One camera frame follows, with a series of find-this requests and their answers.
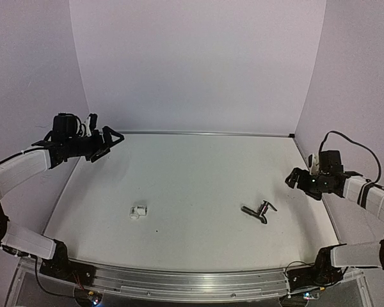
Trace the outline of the circuit board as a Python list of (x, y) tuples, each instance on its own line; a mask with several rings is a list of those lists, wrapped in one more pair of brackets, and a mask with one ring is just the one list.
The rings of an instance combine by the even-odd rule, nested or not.
[(75, 288), (74, 300), (79, 306), (98, 306), (102, 302), (102, 294)]
[(304, 292), (303, 293), (303, 299), (305, 301), (312, 301), (312, 300), (318, 300), (320, 298), (320, 292)]

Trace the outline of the white PVC elbow fitting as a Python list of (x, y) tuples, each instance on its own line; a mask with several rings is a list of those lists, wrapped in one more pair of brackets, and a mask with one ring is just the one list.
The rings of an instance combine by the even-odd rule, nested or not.
[(147, 213), (148, 208), (146, 203), (138, 202), (130, 208), (129, 217), (131, 219), (139, 219), (140, 217), (145, 217)]

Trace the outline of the right circuit board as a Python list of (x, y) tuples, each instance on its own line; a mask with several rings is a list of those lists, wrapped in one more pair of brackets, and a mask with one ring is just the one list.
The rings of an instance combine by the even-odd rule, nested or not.
[(312, 301), (312, 300), (318, 300), (320, 298), (320, 292), (304, 292), (303, 293), (303, 299), (305, 301)]

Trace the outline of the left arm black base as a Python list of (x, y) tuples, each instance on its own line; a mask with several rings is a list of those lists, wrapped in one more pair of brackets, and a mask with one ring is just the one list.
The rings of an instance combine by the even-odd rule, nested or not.
[(42, 260), (40, 274), (76, 283), (81, 287), (92, 286), (96, 271), (95, 266), (70, 260), (65, 243), (58, 240), (54, 240), (54, 242), (56, 245), (53, 257), (49, 260)]

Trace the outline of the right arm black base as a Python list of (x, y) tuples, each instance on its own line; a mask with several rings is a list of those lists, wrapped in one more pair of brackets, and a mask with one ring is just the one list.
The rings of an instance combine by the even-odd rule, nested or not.
[(297, 269), (289, 269), (288, 265), (284, 274), (289, 282), (290, 293), (307, 288), (327, 288), (342, 281), (348, 267), (345, 269), (334, 267), (331, 260), (331, 252), (340, 246), (342, 244), (321, 248), (312, 265), (305, 264), (304, 267)]

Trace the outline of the left circuit board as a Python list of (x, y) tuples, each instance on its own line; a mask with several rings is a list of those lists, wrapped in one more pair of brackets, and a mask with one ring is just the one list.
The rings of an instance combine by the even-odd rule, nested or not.
[(79, 306), (98, 306), (102, 302), (102, 294), (75, 288), (74, 300)]

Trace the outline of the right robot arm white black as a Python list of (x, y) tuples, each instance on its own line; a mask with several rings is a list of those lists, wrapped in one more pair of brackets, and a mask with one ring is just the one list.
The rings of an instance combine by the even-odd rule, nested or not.
[[(384, 186), (355, 171), (344, 171), (340, 152), (327, 150), (308, 158), (309, 169), (294, 168), (285, 183), (320, 201), (335, 194), (368, 211), (384, 224)], [(384, 237), (379, 241), (322, 248), (316, 261), (330, 267), (374, 267), (384, 270)]]

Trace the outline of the aluminium front rail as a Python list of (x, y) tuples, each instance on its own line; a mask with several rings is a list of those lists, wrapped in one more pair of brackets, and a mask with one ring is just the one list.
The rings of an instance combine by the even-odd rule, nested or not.
[[(81, 287), (40, 274), (42, 261), (20, 260), (8, 291), (6, 306), (79, 306), (74, 289), (102, 294), (100, 306), (127, 303), (168, 303), (172, 306), (372, 306), (363, 271), (348, 269), (343, 280), (327, 288), (289, 291), (285, 269), (232, 272), (176, 272), (93, 264), (92, 286)], [(304, 292), (320, 292), (305, 301)]]

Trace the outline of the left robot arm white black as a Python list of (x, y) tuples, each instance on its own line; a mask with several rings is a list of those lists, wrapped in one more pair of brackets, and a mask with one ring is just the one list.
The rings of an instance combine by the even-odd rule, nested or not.
[(74, 266), (63, 255), (63, 243), (11, 222), (1, 200), (23, 182), (71, 158), (84, 157), (94, 163), (124, 139), (123, 134), (108, 126), (97, 129), (94, 113), (85, 121), (72, 113), (60, 113), (42, 140), (0, 161), (0, 248), (48, 260), (48, 268), (59, 279), (71, 277)]

